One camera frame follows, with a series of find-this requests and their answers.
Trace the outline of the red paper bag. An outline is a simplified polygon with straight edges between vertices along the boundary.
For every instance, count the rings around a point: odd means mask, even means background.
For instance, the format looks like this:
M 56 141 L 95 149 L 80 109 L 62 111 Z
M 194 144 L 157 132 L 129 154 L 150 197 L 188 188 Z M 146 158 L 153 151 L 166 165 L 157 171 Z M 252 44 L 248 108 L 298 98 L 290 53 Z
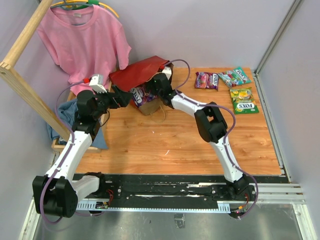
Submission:
M 123 70 L 117 70 L 111 73 L 109 79 L 112 84 L 118 86 L 122 91 L 130 92 L 132 88 L 140 85 L 147 87 L 147 82 L 151 80 L 154 75 L 160 74 L 164 66 L 170 67 L 173 72 L 174 65 L 172 63 L 166 65 L 168 62 L 168 60 L 155 55 L 130 64 Z M 161 100 L 159 97 L 141 107 L 137 107 L 132 99 L 130 104 L 145 116 L 151 116 L 161 108 Z

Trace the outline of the purple candy packet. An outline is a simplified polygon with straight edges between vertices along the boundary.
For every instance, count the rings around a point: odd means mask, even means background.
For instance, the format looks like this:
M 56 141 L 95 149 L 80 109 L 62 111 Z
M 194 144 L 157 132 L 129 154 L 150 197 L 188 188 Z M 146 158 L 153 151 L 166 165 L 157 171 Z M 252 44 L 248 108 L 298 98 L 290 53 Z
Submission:
M 194 87 L 196 89 L 218 90 L 219 75 L 214 72 L 196 72 Z
M 138 108 L 157 98 L 150 91 L 147 92 L 147 87 L 144 84 L 132 88 L 130 92 L 132 93 L 132 100 Z

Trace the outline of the teal candy packet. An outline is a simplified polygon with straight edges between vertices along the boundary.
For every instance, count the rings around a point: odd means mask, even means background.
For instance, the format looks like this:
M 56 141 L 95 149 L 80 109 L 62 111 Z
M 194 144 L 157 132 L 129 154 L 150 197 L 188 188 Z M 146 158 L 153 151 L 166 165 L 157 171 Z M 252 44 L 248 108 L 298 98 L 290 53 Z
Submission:
M 220 72 L 218 73 L 218 76 L 228 88 L 233 88 L 252 82 L 242 67 L 236 67 L 232 70 Z

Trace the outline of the green candy packet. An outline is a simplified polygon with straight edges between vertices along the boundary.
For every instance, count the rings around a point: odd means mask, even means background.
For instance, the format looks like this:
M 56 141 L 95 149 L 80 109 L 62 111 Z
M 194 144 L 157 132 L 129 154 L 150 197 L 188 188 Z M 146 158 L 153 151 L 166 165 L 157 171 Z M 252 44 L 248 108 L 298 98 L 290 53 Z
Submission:
M 229 93 L 235 115 L 259 113 L 251 87 L 230 89 Z

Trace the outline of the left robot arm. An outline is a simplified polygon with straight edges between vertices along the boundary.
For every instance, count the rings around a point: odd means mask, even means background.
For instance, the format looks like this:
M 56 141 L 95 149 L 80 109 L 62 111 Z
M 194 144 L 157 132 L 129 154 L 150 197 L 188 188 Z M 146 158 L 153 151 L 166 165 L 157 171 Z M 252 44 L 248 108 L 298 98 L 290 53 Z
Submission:
M 110 109 L 127 107 L 132 99 L 131 92 L 120 90 L 116 85 L 111 88 L 112 92 L 83 90 L 77 95 L 77 112 L 65 148 L 46 174 L 36 176 L 32 182 L 35 209 L 42 217 L 70 218 L 85 197 L 101 198 L 108 192 L 101 172 L 88 172 L 77 182 L 72 180 L 101 128 L 101 116 Z

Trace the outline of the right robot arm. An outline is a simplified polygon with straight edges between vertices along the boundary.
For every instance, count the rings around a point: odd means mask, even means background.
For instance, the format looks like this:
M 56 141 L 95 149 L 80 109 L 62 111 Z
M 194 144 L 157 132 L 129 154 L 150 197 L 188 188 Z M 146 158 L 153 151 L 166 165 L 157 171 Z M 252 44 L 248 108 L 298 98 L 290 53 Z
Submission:
M 174 90 L 164 73 L 159 73 L 149 80 L 146 83 L 146 90 L 159 97 L 165 106 L 194 117 L 200 137 L 211 145 L 223 168 L 227 196 L 232 200 L 240 199 L 249 182 L 230 146 L 228 134 L 234 126 L 228 128 L 220 111 L 226 108 L 215 102 L 196 101 L 181 91 Z

